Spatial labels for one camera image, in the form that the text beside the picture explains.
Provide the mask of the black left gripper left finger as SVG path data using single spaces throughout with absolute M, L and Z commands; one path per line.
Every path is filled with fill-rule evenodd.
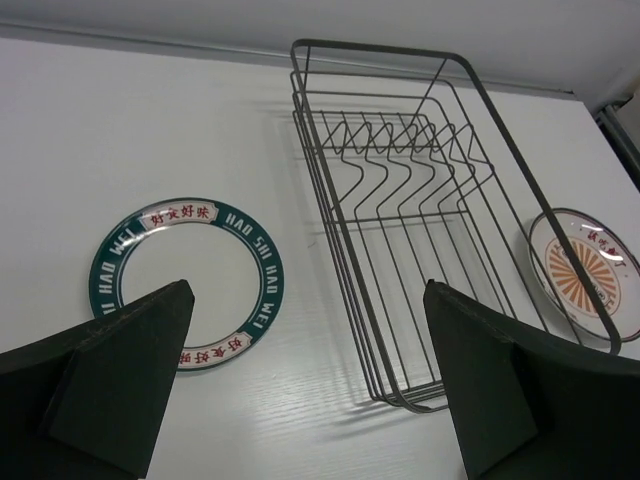
M 175 281 L 2 353 L 2 478 L 145 478 L 194 304 Z

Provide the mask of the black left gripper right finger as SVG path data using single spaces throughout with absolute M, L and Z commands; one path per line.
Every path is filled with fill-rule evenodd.
M 434 280 L 423 304 L 469 478 L 638 478 L 638 361 L 553 336 Z

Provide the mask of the orange sunburst white plate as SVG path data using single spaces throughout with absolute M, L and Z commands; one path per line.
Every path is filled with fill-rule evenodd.
M 592 216 L 569 208 L 556 208 L 553 214 L 621 341 L 637 340 L 639 261 L 611 229 Z M 533 272 L 554 306 L 583 332 L 608 340 L 610 335 L 585 283 L 545 214 L 532 221 L 528 241 Z

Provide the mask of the green rimmed white plate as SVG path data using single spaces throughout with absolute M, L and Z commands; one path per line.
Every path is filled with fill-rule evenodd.
M 265 228 L 242 210 L 218 200 L 177 197 L 143 207 L 127 216 L 105 237 L 91 264 L 88 293 L 92 312 L 104 316 L 123 307 L 127 263 L 152 235 L 179 225 L 207 225 L 231 235 L 246 248 L 257 269 L 258 291 L 247 317 L 230 334 L 215 341 L 185 346 L 178 370 L 198 372 L 229 363 L 264 337 L 282 307 L 284 267 Z

